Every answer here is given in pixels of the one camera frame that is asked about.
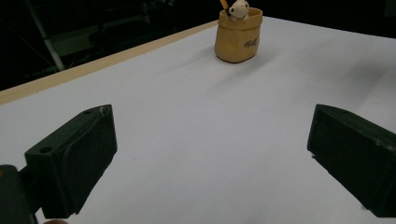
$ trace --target tabletop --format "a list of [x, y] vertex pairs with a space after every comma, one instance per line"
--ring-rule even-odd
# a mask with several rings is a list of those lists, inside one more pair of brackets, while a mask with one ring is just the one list
[[264, 17], [257, 55], [226, 63], [214, 24], [61, 85], [6, 92], [0, 163], [21, 169], [35, 143], [112, 104], [119, 151], [70, 224], [394, 223], [363, 209], [306, 143], [316, 104], [396, 132], [396, 40]]

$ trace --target dark floor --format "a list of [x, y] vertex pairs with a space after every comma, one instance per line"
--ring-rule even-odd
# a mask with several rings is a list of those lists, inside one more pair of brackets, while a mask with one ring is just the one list
[[[47, 29], [47, 35], [57, 35], [102, 21], [97, 1], [105, 0], [32, 0], [32, 4]], [[131, 1], [113, 0], [112, 5]], [[77, 66], [111, 53], [128, 49], [150, 40], [180, 32], [218, 18], [222, 10], [216, 0], [150, 0], [150, 24], [125, 24], [127, 28], [113, 28], [90, 36], [92, 48], [62, 57], [65, 68]], [[264, 16], [299, 21], [319, 26], [346, 30], [367, 35], [396, 37], [396, 17], [384, 16], [386, 0], [300, 0], [283, 1], [249, 0], [251, 7], [262, 9]], [[0, 2], [0, 90], [57, 72], [57, 67], [38, 32], [24, 1]]]

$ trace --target white table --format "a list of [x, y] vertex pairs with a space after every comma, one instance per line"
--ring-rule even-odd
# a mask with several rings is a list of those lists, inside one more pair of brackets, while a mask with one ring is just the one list
[[394, 223], [306, 142], [316, 104], [396, 132], [396, 40], [265, 17], [258, 54], [230, 64], [216, 29], [1, 105], [0, 163], [112, 104], [119, 151], [70, 224]]

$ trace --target dark background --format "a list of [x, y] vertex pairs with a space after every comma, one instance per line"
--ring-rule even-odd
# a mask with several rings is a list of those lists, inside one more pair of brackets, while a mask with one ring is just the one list
[[[48, 36], [51, 37], [96, 26], [100, 20], [98, 15], [101, 13], [104, 1], [106, 0], [32, 0], [31, 2]], [[113, 0], [112, 3], [117, 2], [122, 6], [126, 2], [130, 5], [133, 1], [141, 0]], [[157, 28], [172, 30], [173, 33], [217, 20], [222, 10], [221, 3], [217, 0], [195, 2], [167, 0], [165, 3], [163, 1], [165, 0], [150, 2], [151, 8], [148, 12], [150, 23]], [[250, 0], [249, 4], [251, 7], [260, 8], [267, 17], [395, 38], [396, 17], [384, 16], [386, 1]], [[96, 50], [98, 49], [92, 47], [92, 50], [77, 52], [63, 60], [68, 62], [72, 57], [77, 61], [76, 58], [80, 58], [78, 63], [73, 64], [79, 65], [96, 59], [100, 55]], [[56, 70], [54, 65], [24, 0], [0, 1], [0, 90], [51, 75]]]

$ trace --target white plush toy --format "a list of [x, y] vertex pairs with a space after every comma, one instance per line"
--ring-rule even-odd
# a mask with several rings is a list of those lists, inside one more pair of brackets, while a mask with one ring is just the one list
[[248, 19], [249, 5], [245, 0], [236, 0], [233, 5], [228, 9], [231, 14], [231, 20], [236, 21], [237, 19], [242, 19], [246, 21]]

